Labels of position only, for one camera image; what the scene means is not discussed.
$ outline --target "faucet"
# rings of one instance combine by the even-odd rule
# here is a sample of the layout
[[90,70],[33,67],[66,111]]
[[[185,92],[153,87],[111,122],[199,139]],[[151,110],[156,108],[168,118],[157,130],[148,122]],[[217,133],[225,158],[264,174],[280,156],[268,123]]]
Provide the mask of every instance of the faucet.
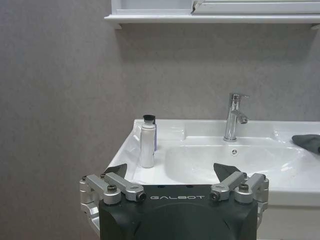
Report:
[[231,92],[229,98],[228,118],[225,125],[225,134],[223,140],[227,142],[235,142],[237,140],[236,127],[237,121],[240,124],[246,124],[248,117],[239,110],[240,100],[242,98],[249,98],[248,95]]

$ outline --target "white sink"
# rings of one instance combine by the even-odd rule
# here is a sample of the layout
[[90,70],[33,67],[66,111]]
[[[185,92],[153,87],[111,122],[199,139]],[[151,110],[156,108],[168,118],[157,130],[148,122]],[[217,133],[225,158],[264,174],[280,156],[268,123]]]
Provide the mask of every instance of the white sink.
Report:
[[155,166],[139,165],[143,120],[135,120],[109,167],[127,164],[125,178],[142,185],[196,185],[219,182],[214,163],[235,166],[270,180],[269,208],[260,239],[319,239],[320,155],[294,145],[293,135],[320,134],[320,122],[249,121],[237,141],[223,141],[223,120],[157,120]]
[[271,189],[300,186],[302,178],[317,181],[319,157],[296,147],[274,146],[182,146],[165,154],[168,178],[186,184],[209,184],[219,180],[214,163],[235,166],[250,176],[266,174]]

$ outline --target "gray cloth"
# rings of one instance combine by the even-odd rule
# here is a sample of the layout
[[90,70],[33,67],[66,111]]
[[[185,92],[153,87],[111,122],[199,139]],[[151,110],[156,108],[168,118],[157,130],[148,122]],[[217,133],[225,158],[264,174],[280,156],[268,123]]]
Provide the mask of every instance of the gray cloth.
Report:
[[320,154],[320,135],[307,134],[307,135],[294,135],[292,137],[294,144],[310,151],[315,154]]

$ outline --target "faucet handle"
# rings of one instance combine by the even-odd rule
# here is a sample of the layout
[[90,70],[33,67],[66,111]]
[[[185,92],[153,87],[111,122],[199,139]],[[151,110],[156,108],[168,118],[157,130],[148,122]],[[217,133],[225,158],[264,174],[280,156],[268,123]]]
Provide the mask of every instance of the faucet handle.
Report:
[[242,98],[250,98],[249,95],[239,93],[239,92],[230,92],[230,99],[235,101],[240,101]]

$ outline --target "wall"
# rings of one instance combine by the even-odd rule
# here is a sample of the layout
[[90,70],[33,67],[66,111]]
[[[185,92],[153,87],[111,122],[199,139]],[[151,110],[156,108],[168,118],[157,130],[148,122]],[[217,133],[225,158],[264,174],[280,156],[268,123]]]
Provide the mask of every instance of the wall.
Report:
[[114,31],[105,0],[2,0],[0,239],[97,239],[78,180],[99,174],[135,118],[320,121],[310,25],[141,24]]

